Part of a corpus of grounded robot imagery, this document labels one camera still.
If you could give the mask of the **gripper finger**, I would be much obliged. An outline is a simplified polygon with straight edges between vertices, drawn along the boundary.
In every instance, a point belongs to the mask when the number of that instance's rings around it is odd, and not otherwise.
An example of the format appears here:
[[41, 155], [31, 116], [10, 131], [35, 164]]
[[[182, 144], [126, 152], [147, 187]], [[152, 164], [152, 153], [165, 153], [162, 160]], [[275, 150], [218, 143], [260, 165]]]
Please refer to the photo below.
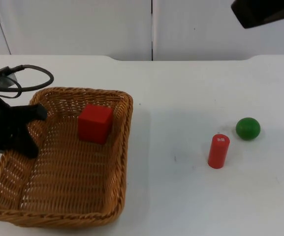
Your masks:
[[11, 107], [11, 114], [17, 121], [22, 123], [47, 119], [47, 110], [41, 104], [14, 106]]
[[29, 159], [38, 156], [38, 146], [30, 136], [25, 124], [18, 124], [13, 133], [13, 149]]

